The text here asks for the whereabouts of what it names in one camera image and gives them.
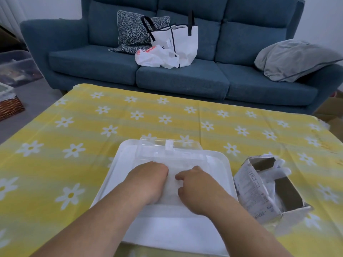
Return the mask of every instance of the cardboard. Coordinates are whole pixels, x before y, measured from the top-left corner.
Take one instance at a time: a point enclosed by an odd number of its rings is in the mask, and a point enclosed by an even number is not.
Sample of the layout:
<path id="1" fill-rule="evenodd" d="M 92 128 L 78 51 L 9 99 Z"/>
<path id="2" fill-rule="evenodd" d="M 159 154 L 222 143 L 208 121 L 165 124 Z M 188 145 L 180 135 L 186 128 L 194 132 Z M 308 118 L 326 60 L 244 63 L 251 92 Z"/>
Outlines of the cardboard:
<path id="1" fill-rule="evenodd" d="M 285 207 L 284 211 L 280 210 L 259 176 L 264 170 L 281 169 L 274 166 L 275 162 L 272 155 L 249 157 L 234 176 L 234 182 L 239 203 L 260 224 L 281 236 L 289 233 L 291 227 L 302 221 L 313 207 L 303 200 L 287 174 L 281 171 L 275 179 L 275 192 Z"/>

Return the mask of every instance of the white tote bag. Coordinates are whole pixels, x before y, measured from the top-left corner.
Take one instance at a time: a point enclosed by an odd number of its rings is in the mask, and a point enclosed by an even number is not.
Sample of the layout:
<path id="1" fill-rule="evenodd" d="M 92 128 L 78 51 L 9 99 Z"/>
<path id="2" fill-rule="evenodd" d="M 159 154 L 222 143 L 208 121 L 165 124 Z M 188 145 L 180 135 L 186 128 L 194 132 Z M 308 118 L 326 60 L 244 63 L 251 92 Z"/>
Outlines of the white tote bag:
<path id="1" fill-rule="evenodd" d="M 198 27 L 194 22 L 194 13 L 188 15 L 188 25 L 171 25 L 166 28 L 156 29 L 152 20 L 142 16 L 143 25 L 150 35 L 152 46 L 160 45 L 164 49 L 171 49 L 179 56 L 179 67 L 189 66 L 198 52 Z"/>

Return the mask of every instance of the torn cardboard box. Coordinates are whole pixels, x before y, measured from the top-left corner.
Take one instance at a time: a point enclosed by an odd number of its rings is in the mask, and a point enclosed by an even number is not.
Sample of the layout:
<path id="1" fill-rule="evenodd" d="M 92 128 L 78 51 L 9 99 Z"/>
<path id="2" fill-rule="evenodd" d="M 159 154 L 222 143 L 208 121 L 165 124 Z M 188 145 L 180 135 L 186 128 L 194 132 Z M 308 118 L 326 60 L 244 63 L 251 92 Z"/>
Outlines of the torn cardboard box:
<path id="1" fill-rule="evenodd" d="M 289 233 L 313 210 L 287 177 L 290 170 L 282 168 L 283 163 L 273 155 L 252 156 L 234 176 L 239 203 L 276 236 Z"/>

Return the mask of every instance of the table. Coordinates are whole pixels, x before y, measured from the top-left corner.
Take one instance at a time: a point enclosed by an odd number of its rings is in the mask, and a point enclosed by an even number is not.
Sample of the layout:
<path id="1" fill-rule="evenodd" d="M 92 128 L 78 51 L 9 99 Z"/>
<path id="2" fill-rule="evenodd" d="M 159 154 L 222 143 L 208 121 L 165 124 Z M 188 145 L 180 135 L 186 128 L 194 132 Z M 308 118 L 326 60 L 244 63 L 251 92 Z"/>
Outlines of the table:
<path id="1" fill-rule="evenodd" d="M 315 117 L 80 84 L 0 146 L 0 256 L 28 256 L 85 212 L 120 143 L 141 137 L 199 141 L 233 174 L 250 155 L 283 158 L 315 210 L 279 241 L 343 255 L 343 144 Z M 121 244 L 117 256 L 193 255 Z"/>

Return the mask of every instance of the black and white patterned pillow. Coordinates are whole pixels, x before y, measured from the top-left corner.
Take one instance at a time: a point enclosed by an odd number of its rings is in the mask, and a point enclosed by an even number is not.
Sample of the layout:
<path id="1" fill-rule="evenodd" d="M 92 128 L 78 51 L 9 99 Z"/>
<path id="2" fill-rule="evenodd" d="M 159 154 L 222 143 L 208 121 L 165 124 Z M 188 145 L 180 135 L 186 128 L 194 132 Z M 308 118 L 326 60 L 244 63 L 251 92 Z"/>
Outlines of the black and white patterned pillow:
<path id="1" fill-rule="evenodd" d="M 149 34 L 141 21 L 142 16 L 134 12 L 118 11 L 119 47 L 111 48 L 109 51 L 135 54 L 139 49 L 147 50 L 151 47 Z M 151 20 L 156 29 L 168 27 L 170 23 L 169 16 L 153 17 Z"/>

